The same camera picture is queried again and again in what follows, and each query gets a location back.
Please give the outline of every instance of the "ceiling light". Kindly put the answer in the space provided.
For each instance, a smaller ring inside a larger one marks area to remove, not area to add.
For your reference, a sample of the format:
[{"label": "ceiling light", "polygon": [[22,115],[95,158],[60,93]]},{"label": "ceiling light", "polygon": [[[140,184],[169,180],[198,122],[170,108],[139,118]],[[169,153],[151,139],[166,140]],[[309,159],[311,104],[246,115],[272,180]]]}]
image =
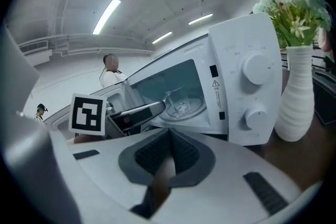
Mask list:
[{"label": "ceiling light", "polygon": [[103,28],[104,24],[106,23],[106,21],[109,19],[110,15],[112,14],[112,12],[116,9],[116,7],[120,4],[120,0],[112,0],[110,5],[108,5],[108,7],[105,9],[103,15],[101,15],[94,31],[93,34],[94,35],[98,35],[101,31],[101,29]]},{"label": "ceiling light", "polygon": [[198,19],[196,19],[196,20],[193,20],[192,22],[189,23],[189,25],[192,25],[192,24],[198,22],[199,20],[203,20],[203,19],[209,18],[209,17],[211,17],[211,16],[212,16],[212,13],[209,14],[209,15],[203,16],[203,17],[201,17],[201,18],[198,18]]},{"label": "ceiling light", "polygon": [[157,40],[153,41],[152,43],[155,44],[155,43],[159,42],[161,39],[163,39],[163,38],[165,38],[165,37],[167,37],[171,34],[172,34],[172,32],[169,32],[169,33],[163,35],[162,37],[159,37]]}]

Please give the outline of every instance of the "wooden table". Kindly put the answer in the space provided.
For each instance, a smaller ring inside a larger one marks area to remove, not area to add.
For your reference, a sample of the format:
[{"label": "wooden table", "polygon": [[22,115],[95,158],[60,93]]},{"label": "wooden table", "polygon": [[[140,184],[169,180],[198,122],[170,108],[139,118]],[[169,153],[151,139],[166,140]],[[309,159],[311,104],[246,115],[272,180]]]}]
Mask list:
[{"label": "wooden table", "polygon": [[[283,69],[282,91],[289,71]],[[285,172],[301,188],[323,180],[336,152],[336,124],[323,126],[314,114],[306,135],[296,142],[281,140],[273,130],[265,145],[247,147]]]}]

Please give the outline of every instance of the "ceramic vase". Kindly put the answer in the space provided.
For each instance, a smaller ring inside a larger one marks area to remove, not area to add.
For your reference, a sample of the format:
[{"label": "ceramic vase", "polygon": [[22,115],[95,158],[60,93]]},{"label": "ceramic vase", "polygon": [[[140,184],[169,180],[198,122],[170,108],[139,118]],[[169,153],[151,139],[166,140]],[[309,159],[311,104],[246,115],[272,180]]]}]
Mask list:
[{"label": "ceramic vase", "polygon": [[287,47],[290,73],[281,96],[275,131],[287,142],[301,139],[314,115],[312,46]]}]

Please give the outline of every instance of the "microwave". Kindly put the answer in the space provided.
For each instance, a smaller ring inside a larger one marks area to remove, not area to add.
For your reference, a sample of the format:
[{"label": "microwave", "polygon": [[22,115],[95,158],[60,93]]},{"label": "microwave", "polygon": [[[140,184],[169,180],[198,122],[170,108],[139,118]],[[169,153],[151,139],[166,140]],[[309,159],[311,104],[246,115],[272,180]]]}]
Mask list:
[{"label": "microwave", "polygon": [[[119,112],[162,101],[167,93],[183,89],[188,111],[177,115],[168,102],[149,125],[245,146],[269,140],[281,86],[276,32],[270,17],[260,13],[214,25],[207,35],[168,51],[125,81],[93,94],[107,97]],[[66,111],[69,107],[53,115],[53,120]]]}]

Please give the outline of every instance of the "air vent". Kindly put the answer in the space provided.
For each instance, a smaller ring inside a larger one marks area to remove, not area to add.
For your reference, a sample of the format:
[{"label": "air vent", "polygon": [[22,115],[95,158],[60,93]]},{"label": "air vent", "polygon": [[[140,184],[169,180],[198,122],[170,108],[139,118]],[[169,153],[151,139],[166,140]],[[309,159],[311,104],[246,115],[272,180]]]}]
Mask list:
[{"label": "air vent", "polygon": [[20,50],[22,51],[22,53],[24,55],[34,54],[38,51],[46,50],[46,49],[48,49],[48,41],[47,40],[23,45],[23,46],[20,47]]},{"label": "air vent", "polygon": [[131,86],[131,89],[132,89],[132,90],[136,89],[136,88],[138,87],[139,84],[141,84],[141,82],[138,82],[138,83],[136,83],[136,84],[133,84],[133,85]]}]

